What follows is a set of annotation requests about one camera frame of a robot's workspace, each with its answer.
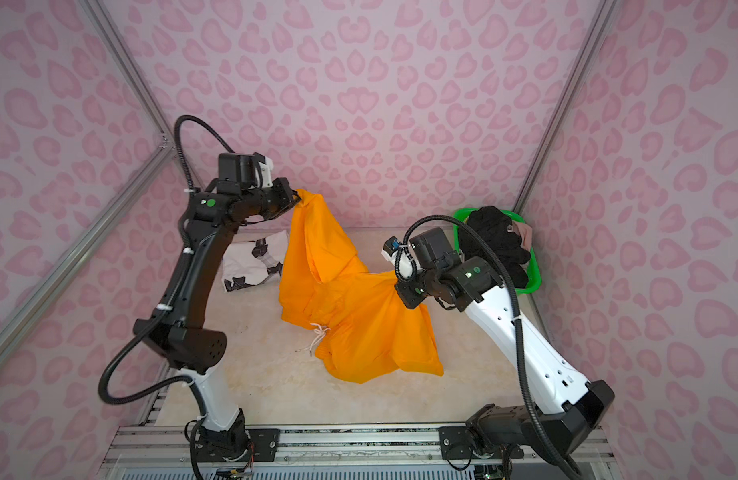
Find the white t-shirt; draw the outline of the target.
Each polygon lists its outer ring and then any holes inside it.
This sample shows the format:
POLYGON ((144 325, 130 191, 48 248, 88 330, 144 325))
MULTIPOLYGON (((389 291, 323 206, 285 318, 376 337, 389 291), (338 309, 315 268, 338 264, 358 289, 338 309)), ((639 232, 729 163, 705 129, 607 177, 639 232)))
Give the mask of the white t-shirt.
POLYGON ((222 283, 226 292, 279 282, 289 244, 286 231, 234 242, 222 259, 222 283))

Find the orange garment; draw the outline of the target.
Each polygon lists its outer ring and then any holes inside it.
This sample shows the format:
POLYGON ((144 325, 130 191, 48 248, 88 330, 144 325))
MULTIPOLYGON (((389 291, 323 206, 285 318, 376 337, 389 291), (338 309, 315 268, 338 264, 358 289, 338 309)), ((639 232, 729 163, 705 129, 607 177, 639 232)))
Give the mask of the orange garment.
POLYGON ((322 195, 298 195, 279 287, 283 320, 315 333, 312 354, 339 380, 443 375, 427 307, 406 308, 395 274, 368 270, 322 195))

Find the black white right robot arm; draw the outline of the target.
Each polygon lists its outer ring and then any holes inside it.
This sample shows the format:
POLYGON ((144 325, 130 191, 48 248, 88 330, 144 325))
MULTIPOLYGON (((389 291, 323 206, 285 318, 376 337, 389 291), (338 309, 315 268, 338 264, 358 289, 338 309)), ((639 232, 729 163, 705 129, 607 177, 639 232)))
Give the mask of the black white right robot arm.
POLYGON ((589 380, 554 349, 515 308, 502 277, 485 260, 471 258, 446 270, 418 268, 400 253, 388 260, 400 271, 397 290, 406 306, 427 297, 453 302, 516 368, 521 405, 488 404, 473 414, 466 422, 473 453, 529 446, 549 464, 567 465, 613 403, 611 387, 589 380))

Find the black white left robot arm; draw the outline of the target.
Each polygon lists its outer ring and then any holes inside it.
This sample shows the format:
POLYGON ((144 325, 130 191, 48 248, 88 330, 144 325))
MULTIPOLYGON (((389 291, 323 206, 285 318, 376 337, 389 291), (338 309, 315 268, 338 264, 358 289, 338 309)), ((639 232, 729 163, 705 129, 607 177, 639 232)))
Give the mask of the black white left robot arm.
POLYGON ((198 461, 236 460, 251 448, 243 411, 232 400, 220 368, 227 336, 204 326, 216 274, 249 218, 275 219, 298 200, 285 178, 262 188, 194 192, 180 223, 187 242, 162 301, 150 318, 134 325, 135 335, 177 370, 169 381, 186 384, 196 400, 199 414, 188 442, 198 461))

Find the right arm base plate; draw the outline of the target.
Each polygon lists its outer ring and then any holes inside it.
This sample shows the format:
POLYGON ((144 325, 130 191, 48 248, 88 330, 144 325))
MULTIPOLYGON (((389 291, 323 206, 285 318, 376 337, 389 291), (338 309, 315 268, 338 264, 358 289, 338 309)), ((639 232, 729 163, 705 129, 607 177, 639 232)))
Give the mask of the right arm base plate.
POLYGON ((439 445, 445 460, 473 460, 482 452, 482 445, 472 429, 466 426, 438 428, 439 445))

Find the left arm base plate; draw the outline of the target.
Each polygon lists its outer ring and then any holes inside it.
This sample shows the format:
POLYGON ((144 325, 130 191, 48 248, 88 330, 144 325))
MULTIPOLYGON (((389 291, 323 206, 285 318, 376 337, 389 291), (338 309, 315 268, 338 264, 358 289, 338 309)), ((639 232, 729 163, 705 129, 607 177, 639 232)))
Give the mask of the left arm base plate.
POLYGON ((278 429, 212 431, 200 427, 192 457, 199 463, 272 462, 278 448, 278 429))

